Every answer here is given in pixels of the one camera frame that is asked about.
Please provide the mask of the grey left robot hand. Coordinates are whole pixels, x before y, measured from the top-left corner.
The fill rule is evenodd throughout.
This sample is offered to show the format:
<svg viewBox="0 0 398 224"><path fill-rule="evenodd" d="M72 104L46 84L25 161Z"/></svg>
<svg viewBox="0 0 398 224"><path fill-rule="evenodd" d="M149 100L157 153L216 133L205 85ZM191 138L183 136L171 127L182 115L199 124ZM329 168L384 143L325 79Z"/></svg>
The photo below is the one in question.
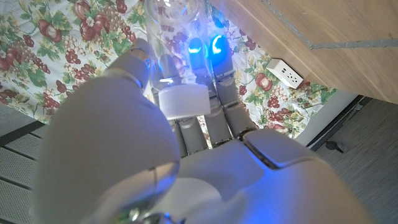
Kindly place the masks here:
<svg viewBox="0 0 398 224"><path fill-rule="evenodd" d="M372 223L333 169L234 92L229 43L194 38L203 85L137 39L53 115L34 184L35 223Z"/></svg>

